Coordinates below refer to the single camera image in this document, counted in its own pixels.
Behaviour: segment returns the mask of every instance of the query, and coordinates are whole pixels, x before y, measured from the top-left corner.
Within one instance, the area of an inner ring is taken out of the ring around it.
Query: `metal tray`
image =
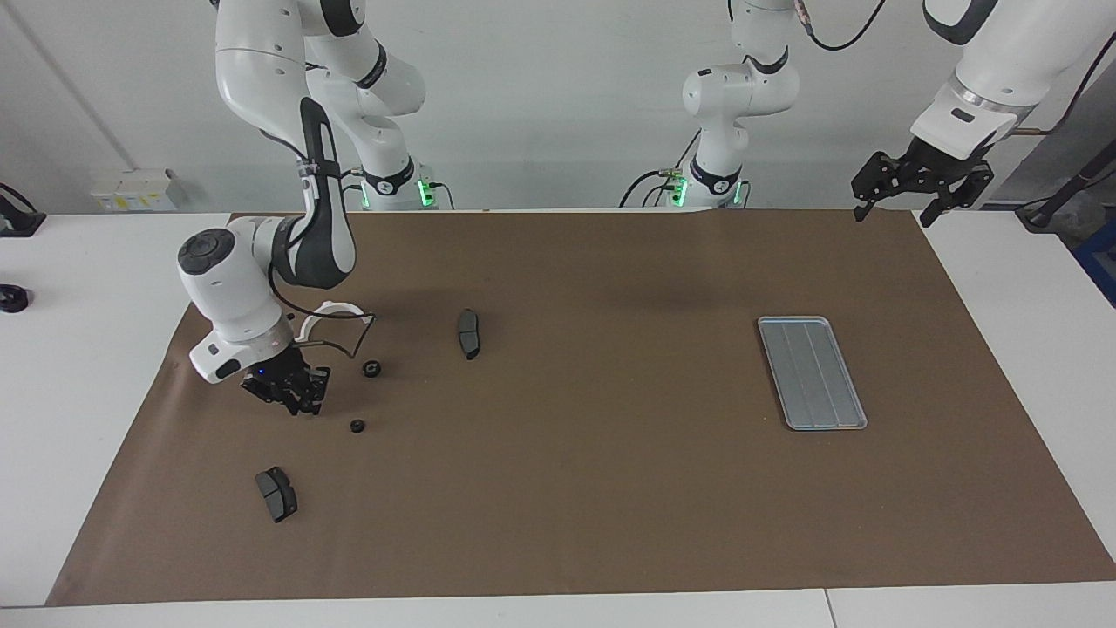
[[[829,321],[821,317],[764,317],[759,328],[791,429],[868,427]]]

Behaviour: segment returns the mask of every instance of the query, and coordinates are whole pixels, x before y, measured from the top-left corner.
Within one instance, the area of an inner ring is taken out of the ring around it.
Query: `white table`
[[[187,297],[174,253],[227,214],[52,216],[0,240],[0,605],[44,602]],[[1052,235],[953,213],[926,232],[1110,554],[1116,309]],[[121,336],[118,330],[127,330]],[[1116,583],[0,610],[0,626],[1110,627]]]

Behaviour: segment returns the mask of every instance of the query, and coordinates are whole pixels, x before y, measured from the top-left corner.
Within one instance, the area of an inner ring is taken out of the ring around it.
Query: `wall socket panel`
[[[102,211],[177,211],[185,194],[169,170],[94,173],[89,192]]]

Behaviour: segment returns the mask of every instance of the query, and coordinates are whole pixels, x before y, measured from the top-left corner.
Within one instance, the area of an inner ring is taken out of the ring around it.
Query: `brown paper mat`
[[[906,213],[352,222],[354,276],[290,292],[379,312],[384,375],[308,350],[330,394],[290,418],[198,378],[187,311],[50,605],[1116,579]],[[787,429],[756,331],[786,313],[833,322],[867,431]]]

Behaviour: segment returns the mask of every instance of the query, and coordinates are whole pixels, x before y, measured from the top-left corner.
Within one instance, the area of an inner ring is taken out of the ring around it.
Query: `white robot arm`
[[[686,110],[701,123],[698,154],[679,194],[689,206],[723,206],[733,197],[748,148],[741,118],[787,110],[798,98],[787,46],[793,1],[733,0],[732,7],[732,39],[744,61],[695,71],[683,87]]]
[[[425,87],[365,28],[363,1],[211,1],[219,4],[219,91],[237,115],[295,153],[306,213],[240,218],[182,245],[179,274],[213,323],[191,363],[211,384],[249,369],[242,386],[257,397],[292,415],[317,414],[328,371],[302,361],[271,276],[328,289],[355,265],[330,118],[356,145],[377,209],[433,205],[422,167],[385,117],[417,110]],[[310,71],[309,84],[307,42],[325,66]]]
[[[934,193],[922,222],[971,206],[992,180],[984,155],[1049,94],[1055,79],[1116,28],[1112,0],[924,0],[931,29],[964,56],[911,127],[906,154],[877,152],[853,180],[864,220],[882,199]]]

